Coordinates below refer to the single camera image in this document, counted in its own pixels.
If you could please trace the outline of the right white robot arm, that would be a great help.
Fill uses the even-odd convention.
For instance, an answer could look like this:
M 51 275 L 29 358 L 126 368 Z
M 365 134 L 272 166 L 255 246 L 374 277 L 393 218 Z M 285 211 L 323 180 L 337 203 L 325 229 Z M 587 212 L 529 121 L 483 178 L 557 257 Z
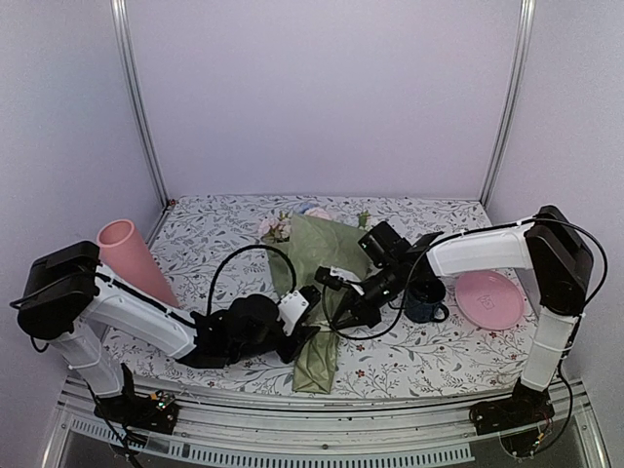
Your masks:
M 415 243 L 381 222 L 358 242 L 376 273 L 361 279 L 333 266 L 329 284 L 350 291 L 336 313 L 351 314 L 354 326 L 372 328 L 380 321 L 381 307 L 406 290 L 423 298 L 446 277 L 463 279 L 500 269 L 530 273 L 538 293 L 537 326 L 516 385 L 520 391 L 504 405 L 508 421 L 524 425 L 540 412 L 540 394 L 571 350 L 584 309 L 595 294 L 589 288 L 594 268 L 590 240 L 587 231 L 552 205 L 515 222 L 450 235 L 428 233 Z

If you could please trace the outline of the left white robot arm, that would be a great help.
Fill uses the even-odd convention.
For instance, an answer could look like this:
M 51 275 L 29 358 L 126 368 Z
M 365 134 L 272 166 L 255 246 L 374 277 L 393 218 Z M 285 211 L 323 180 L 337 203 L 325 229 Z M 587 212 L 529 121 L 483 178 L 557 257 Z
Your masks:
M 22 296 L 11 302 L 19 327 L 55 347 L 108 408 L 125 423 L 145 413 L 122 367 L 104 352 L 90 328 L 99 322 L 144 341 L 196 370 L 223 369 L 267 352 L 292 362 L 318 327 L 305 321 L 320 302 L 313 285 L 294 286 L 280 300 L 255 293 L 216 312 L 175 308 L 123 280 L 81 241 L 36 259 Z

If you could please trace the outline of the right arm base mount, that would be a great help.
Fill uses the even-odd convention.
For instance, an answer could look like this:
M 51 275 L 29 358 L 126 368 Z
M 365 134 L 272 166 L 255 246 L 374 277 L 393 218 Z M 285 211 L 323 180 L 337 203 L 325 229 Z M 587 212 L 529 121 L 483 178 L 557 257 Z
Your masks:
M 517 458 L 534 456 L 552 427 L 555 411 L 547 390 L 535 391 L 517 383 L 510 397 L 481 401 L 469 408 L 478 435 L 514 430 L 503 436 L 504 450 Z

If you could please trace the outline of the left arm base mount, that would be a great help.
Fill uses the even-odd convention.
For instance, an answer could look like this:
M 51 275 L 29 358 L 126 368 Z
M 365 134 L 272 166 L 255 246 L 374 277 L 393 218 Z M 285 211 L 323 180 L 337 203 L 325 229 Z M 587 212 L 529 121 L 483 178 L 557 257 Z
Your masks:
M 96 397 L 95 403 L 95 416 L 123 429 L 172 435 L 176 428 L 179 406 L 172 394 L 162 390 L 141 396 L 131 386 L 116 397 Z

